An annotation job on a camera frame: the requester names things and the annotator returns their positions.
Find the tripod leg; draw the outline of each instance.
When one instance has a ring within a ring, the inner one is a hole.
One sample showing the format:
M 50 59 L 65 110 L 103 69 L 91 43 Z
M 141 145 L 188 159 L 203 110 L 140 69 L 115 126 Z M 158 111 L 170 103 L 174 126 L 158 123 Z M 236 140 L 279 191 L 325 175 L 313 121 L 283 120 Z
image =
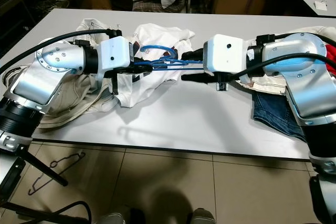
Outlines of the tripod leg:
M 68 182 L 62 178 L 60 175 L 55 173 L 50 167 L 46 166 L 36 157 L 34 157 L 31 153 L 28 152 L 28 147 L 21 145 L 16 151 L 16 154 L 21 157 L 23 160 L 27 161 L 31 165 L 35 166 L 44 174 L 48 175 L 50 178 L 54 179 L 56 182 L 60 183 L 63 186 L 67 186 Z

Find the clothing pile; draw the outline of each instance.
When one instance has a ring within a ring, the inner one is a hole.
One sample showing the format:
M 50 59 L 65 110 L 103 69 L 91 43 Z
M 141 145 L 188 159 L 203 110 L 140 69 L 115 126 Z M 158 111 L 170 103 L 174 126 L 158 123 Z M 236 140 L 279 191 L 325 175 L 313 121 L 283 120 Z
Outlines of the clothing pile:
M 323 35 L 332 40 L 336 40 L 335 27 L 305 27 L 289 31 L 287 33 L 314 33 Z M 255 41 L 250 40 L 250 45 L 254 45 Z M 336 62 L 336 48 L 332 45 L 326 45 L 327 58 Z M 327 70 L 331 74 L 336 71 L 327 65 Z M 253 119 L 266 124 L 286 135 L 297 137 L 304 141 L 305 136 L 301 127 L 295 121 L 294 115 L 289 107 L 285 97 L 286 81 L 282 76 L 274 77 L 256 77 L 246 84 L 238 81 L 243 87 L 252 89 L 254 101 Z
M 107 29 L 108 26 L 96 19 L 84 19 L 77 30 Z M 184 52 L 193 51 L 190 38 L 195 34 L 190 30 L 177 27 L 165 28 L 155 24 L 144 24 L 137 27 L 132 37 L 127 37 L 133 44 L 134 56 L 143 60 L 160 59 L 163 50 L 139 50 L 143 45 L 162 45 L 177 51 L 178 58 Z M 103 40 L 109 39 L 106 34 L 81 35 L 75 39 L 83 39 L 96 47 Z M 3 74 L 3 84 L 7 87 L 15 77 L 28 65 L 13 67 Z M 112 94 L 111 79 L 104 78 L 101 85 L 94 75 L 70 75 L 62 83 L 60 93 L 53 101 L 48 113 L 38 128 L 54 128 L 62 126 L 81 114 L 107 112 L 120 103 L 124 107 L 133 107 L 147 99 L 154 90 L 166 81 L 177 81 L 181 71 L 153 71 L 150 74 L 118 74 L 118 95 Z

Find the black metal stand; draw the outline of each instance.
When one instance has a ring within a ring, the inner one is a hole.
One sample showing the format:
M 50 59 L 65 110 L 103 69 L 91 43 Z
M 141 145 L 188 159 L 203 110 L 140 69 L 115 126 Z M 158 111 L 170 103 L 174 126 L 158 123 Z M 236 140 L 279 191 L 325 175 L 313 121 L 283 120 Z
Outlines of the black metal stand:
M 18 215 L 23 215 L 31 217 L 34 220 L 31 220 L 29 223 L 40 223 L 43 220 L 47 220 L 53 223 L 59 224 L 91 224 L 89 220 L 79 217 L 71 217 L 66 215 L 60 215 L 62 210 L 66 210 L 67 207 L 57 211 L 57 212 L 44 212 L 33 210 L 27 207 L 23 207 L 11 202 L 8 202 L 11 194 L 13 193 L 17 183 L 21 178 L 21 172 L 25 167 L 25 162 L 20 157 L 15 158 L 6 158 L 6 154 L 0 155 L 0 173 L 6 173 L 2 181 L 0 181 L 0 208 L 5 208 L 11 211 L 15 211 Z
M 90 224 L 87 219 L 66 215 L 54 215 L 52 212 L 37 211 L 11 202 L 1 203 L 0 207 L 15 211 L 18 215 L 47 220 L 58 224 Z
M 67 186 L 68 182 L 66 179 L 62 178 L 59 174 L 55 173 L 50 167 L 46 166 L 36 157 L 34 157 L 31 153 L 28 152 L 28 146 L 20 145 L 16 151 L 16 155 L 22 158 L 23 160 L 27 161 L 31 165 L 35 166 L 44 174 L 48 175 L 50 178 L 55 180 L 56 182 L 60 183 L 63 186 Z

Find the beige garment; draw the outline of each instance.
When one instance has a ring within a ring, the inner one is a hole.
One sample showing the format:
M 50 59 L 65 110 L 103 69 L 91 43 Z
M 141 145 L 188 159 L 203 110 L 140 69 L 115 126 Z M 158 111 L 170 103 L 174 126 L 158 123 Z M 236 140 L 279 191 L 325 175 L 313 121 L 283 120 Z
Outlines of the beige garment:
M 13 67 L 5 71 L 2 82 L 8 87 L 18 74 L 29 65 Z M 85 112 L 109 111 L 118 103 L 110 92 L 111 80 L 103 79 L 97 87 L 94 76 L 70 75 L 62 83 L 62 88 L 38 128 L 59 127 L 72 121 Z

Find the white paper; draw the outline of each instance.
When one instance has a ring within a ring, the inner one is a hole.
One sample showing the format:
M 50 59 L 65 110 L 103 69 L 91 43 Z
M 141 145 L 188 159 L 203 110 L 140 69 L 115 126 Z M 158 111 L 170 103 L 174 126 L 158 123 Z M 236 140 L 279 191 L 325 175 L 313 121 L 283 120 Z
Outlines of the white paper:
M 315 1 L 315 7 L 317 10 L 327 10 L 327 5 L 324 2 Z

